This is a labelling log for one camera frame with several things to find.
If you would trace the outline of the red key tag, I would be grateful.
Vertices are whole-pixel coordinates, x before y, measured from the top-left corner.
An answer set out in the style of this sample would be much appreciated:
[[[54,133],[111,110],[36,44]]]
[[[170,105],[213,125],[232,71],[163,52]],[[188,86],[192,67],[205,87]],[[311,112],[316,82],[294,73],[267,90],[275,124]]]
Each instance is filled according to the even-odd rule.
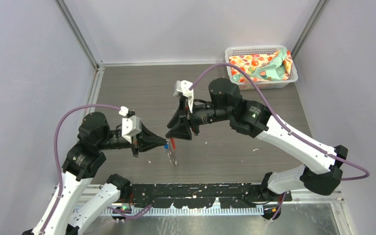
[[[173,150],[176,150],[176,143],[174,138],[170,138],[171,146]]]

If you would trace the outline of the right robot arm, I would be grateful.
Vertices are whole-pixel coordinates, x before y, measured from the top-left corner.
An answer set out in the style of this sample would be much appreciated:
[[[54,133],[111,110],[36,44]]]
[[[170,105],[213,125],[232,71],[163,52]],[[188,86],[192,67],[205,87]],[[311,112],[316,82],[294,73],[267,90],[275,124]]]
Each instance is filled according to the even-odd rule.
[[[191,140],[199,133],[200,125],[228,121],[237,133],[270,143],[299,160],[299,167],[265,174],[259,190],[266,201],[304,188],[327,196],[340,185],[346,147],[327,146],[303,134],[262,103],[244,99],[239,87],[226,78],[213,80],[208,89],[211,100],[203,101],[194,98],[191,82],[175,83],[179,106],[167,124],[167,138]]]

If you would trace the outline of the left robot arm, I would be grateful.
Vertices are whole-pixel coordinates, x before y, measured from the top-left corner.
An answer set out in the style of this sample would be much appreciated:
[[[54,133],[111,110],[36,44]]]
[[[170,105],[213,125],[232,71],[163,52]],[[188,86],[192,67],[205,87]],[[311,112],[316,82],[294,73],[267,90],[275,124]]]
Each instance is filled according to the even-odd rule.
[[[166,139],[149,131],[134,112],[127,114],[116,130],[110,129],[105,115],[86,115],[78,129],[78,142],[69,150],[61,167],[60,184],[39,223],[25,235],[82,235],[101,213],[131,195],[130,181],[112,174],[102,189],[79,210],[80,196],[105,162],[104,150],[131,149],[134,157],[166,145]]]

